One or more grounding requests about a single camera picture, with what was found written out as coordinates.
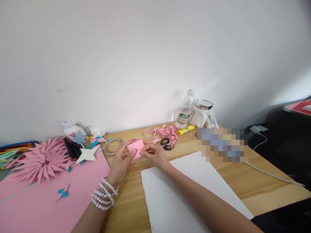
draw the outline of white cardboard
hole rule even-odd
[[[170,162],[186,176],[229,203],[248,219],[254,216],[199,153]],[[149,221],[153,233],[210,232],[174,183],[156,167],[141,171]]]

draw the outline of mug lid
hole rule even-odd
[[[213,103],[207,100],[197,100],[194,104],[195,107],[202,110],[210,110],[213,107]]]

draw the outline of yellow glue stick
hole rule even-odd
[[[193,129],[194,129],[194,126],[191,125],[189,127],[186,127],[186,128],[183,128],[183,129],[177,131],[177,133],[178,133],[178,135],[182,135],[182,134],[187,133],[187,132],[189,132],[189,131],[191,131]]]

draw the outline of scissors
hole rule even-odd
[[[168,143],[169,143],[169,139],[168,138],[163,138],[161,140],[161,146],[163,147],[164,150],[171,150],[171,149],[174,148],[174,145],[173,145],[173,147],[170,147],[170,146],[167,145]]]

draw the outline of plastic water bottle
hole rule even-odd
[[[195,94],[194,90],[189,89],[187,95],[182,100],[182,106],[179,109],[177,120],[175,121],[175,125],[177,127],[180,128],[186,127],[192,108],[194,106],[194,94]]]

